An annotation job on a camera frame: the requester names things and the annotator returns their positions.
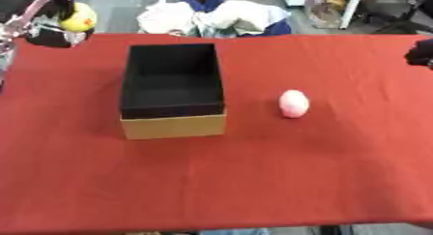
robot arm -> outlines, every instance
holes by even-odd
[[[88,40],[96,13],[74,0],[0,0],[0,91],[14,60],[14,40],[35,45],[68,48]]]

gray floor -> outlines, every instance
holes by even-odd
[[[98,33],[135,33],[138,31],[138,24],[135,18],[144,11],[144,8],[158,0],[77,0],[92,5],[99,14],[99,23],[97,26]],[[290,10],[292,16],[289,23],[297,34],[370,34],[374,30],[385,25],[384,23],[375,22],[373,24],[364,24],[361,21],[355,21],[348,30],[338,29],[316,29],[311,26],[310,21],[302,9],[289,9],[286,7],[284,0],[249,0],[261,4],[275,5]],[[407,9],[406,4],[387,4],[379,6],[378,10],[385,13],[399,15]],[[433,26],[433,20],[419,13],[415,21],[421,23],[427,22],[427,25]]]
[[[100,33],[135,33],[138,31],[138,25],[135,18],[140,14],[144,7],[155,3],[157,0],[77,0],[91,4],[99,13],[100,21],[97,27],[97,32]],[[286,8],[283,0],[249,0],[257,3],[276,5]],[[407,6],[404,4],[396,4],[383,6],[387,13],[400,14]],[[382,24],[365,25],[359,21],[355,21],[349,30],[321,30],[315,29],[310,26],[307,17],[304,15],[303,10],[291,9],[292,17],[290,24],[295,32],[299,34],[368,34],[374,31]],[[420,22],[431,22],[430,18],[423,15],[417,15],[416,20]],[[413,235],[427,235],[433,234],[430,230],[417,228],[407,224],[382,224],[382,225],[356,225],[354,228],[356,234],[360,235],[386,235],[386,234],[413,234]],[[275,228],[273,233],[277,235],[283,234],[298,234],[309,235],[318,234],[317,230],[311,227],[299,228]]]

crumpled fabric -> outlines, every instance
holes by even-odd
[[[196,13],[186,2],[165,1],[159,0],[137,18],[141,32],[192,36],[198,31],[205,38],[234,38],[263,34],[290,15],[279,7],[241,0],[224,2],[210,13]]]
[[[197,13],[194,23],[203,26],[226,30],[233,27],[238,35],[259,35],[266,29],[289,17],[289,13],[276,6],[230,0],[222,3],[210,13]]]
[[[159,0],[139,15],[140,33],[189,36],[196,29],[192,18],[195,11],[186,2],[167,3]]]

red tablecloth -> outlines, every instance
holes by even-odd
[[[418,39],[218,41],[225,136],[126,141],[119,92],[131,44],[21,45],[0,96],[0,232],[170,230],[433,221],[433,73]],[[312,101],[283,119],[286,89]]]

cardboard box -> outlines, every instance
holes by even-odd
[[[121,112],[128,139],[223,134],[224,96],[215,46],[132,46]]]

